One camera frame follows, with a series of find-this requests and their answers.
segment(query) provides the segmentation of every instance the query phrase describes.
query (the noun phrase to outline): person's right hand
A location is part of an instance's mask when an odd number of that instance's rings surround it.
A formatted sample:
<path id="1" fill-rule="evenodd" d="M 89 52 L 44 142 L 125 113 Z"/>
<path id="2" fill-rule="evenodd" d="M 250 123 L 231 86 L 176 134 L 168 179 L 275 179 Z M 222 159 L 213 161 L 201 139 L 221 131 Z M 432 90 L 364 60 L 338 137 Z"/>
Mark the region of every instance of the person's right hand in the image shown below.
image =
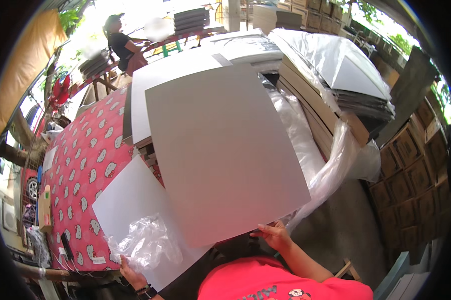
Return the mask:
<path id="1" fill-rule="evenodd" d="M 270 225 L 257 225 L 257 232 L 251 232 L 251 237 L 262 237 L 265 242 L 278 252 L 286 250 L 294 243 L 289 237 L 286 226 L 281 220 L 272 222 Z"/>

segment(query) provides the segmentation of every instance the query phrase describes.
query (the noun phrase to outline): hello kitty pattern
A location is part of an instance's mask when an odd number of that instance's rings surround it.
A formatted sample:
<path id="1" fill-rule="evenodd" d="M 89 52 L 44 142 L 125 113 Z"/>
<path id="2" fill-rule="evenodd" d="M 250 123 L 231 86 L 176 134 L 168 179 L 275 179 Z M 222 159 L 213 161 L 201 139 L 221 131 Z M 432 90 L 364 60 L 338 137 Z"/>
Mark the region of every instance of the hello kitty pattern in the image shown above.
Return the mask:
<path id="1" fill-rule="evenodd" d="M 125 88 L 111 93 L 70 123 L 50 144 L 50 148 L 55 146 L 54 143 L 58 145 L 59 151 L 54 157 L 53 167 L 42 177 L 42 185 L 47 183 L 51 186 L 53 203 L 54 223 L 52 233 L 47 237 L 50 241 L 48 246 L 60 257 L 59 247 L 63 247 L 61 234 L 65 233 L 79 272 L 119 269 L 119 264 L 110 255 L 104 232 L 91 205 L 131 158 L 140 154 L 122 141 L 126 96 Z M 150 167 L 162 183 L 158 166 Z M 106 264 L 94 264 L 91 257 L 104 257 Z M 52 267 L 63 269 L 55 259 Z"/>

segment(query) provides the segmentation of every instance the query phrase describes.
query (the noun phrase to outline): package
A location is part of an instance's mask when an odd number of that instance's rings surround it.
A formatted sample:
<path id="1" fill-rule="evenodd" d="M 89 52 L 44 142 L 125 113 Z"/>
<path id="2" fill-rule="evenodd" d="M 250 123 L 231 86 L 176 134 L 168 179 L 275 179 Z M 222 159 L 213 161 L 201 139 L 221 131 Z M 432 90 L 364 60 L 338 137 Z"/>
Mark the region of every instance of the package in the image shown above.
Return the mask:
<path id="1" fill-rule="evenodd" d="M 121 261 L 121 255 L 128 259 L 129 266 L 136 272 L 153 270 L 160 262 L 162 253 L 175 264 L 182 262 L 182 252 L 174 237 L 170 236 L 159 214 L 144 217 L 129 225 L 129 235 L 122 241 L 104 236 L 111 255 Z"/>
<path id="2" fill-rule="evenodd" d="M 52 224 L 50 221 L 50 185 L 44 187 L 44 191 L 37 200 L 38 213 L 39 213 L 39 230 L 41 232 L 52 232 Z"/>

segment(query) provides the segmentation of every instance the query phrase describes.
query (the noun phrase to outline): person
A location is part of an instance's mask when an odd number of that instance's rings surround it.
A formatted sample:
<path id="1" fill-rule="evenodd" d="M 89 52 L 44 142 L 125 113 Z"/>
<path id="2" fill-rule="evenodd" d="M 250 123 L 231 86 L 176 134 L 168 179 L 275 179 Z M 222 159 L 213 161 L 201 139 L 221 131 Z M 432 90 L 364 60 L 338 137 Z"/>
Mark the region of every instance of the person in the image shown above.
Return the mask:
<path id="1" fill-rule="evenodd" d="M 132 76 L 133 72 L 147 65 L 142 50 L 143 46 L 150 44 L 150 41 L 143 38 L 130 38 L 121 32 L 121 17 L 124 14 L 110 15 L 102 28 L 105 37 L 108 40 L 109 51 L 114 51 L 120 58 L 118 62 L 119 69 L 125 71 L 127 75 Z"/>
<path id="2" fill-rule="evenodd" d="M 215 267 L 202 282 L 198 300 L 318 300 L 372 299 L 370 287 L 355 280 L 340 279 L 314 261 L 292 241 L 281 221 L 258 225 L 252 237 L 262 237 L 283 257 L 290 273 L 273 257 L 252 256 L 239 258 Z M 153 300 L 163 300 L 143 274 L 129 267 L 121 255 L 121 274 L 138 291 L 140 299 L 147 293 Z"/>

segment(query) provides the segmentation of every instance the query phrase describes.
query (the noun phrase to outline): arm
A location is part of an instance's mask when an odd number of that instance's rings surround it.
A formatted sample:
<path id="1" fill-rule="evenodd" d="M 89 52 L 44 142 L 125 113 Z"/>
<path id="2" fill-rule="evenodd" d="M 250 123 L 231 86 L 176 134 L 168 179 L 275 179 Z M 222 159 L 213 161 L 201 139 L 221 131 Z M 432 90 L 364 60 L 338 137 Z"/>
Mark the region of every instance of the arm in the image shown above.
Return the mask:
<path id="1" fill-rule="evenodd" d="M 331 272 L 314 261 L 292 241 L 282 221 L 275 221 L 271 225 L 258 225 L 260 231 L 252 232 L 250 235 L 263 237 L 269 246 L 282 255 L 295 275 L 314 279 L 317 282 L 333 277 Z"/>

